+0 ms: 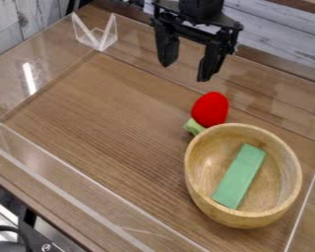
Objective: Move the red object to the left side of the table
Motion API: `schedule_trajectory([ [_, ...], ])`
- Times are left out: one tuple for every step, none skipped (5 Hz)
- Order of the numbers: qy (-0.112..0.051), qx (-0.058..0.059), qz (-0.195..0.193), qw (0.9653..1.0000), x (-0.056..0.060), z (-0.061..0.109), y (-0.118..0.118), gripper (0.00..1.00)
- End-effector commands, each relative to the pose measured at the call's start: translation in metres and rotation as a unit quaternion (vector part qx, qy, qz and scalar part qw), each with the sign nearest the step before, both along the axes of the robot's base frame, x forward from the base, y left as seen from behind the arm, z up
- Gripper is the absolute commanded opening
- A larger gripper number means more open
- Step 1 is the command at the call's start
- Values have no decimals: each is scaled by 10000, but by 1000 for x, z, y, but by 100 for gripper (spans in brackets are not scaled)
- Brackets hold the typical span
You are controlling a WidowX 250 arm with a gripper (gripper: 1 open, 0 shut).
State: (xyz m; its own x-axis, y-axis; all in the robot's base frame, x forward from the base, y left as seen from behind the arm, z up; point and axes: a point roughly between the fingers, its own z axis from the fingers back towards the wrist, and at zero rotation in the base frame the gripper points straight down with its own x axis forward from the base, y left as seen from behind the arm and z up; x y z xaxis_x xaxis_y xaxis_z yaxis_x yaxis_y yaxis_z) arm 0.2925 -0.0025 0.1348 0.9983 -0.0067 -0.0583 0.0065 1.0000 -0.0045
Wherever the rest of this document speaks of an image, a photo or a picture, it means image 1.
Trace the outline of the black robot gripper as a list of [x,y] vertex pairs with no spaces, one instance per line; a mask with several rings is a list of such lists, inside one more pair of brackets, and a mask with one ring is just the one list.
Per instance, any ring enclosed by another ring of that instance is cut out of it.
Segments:
[[223,13],[224,0],[152,0],[158,59],[168,67],[179,59],[179,36],[206,44],[196,80],[219,72],[226,52],[236,50],[240,22]]

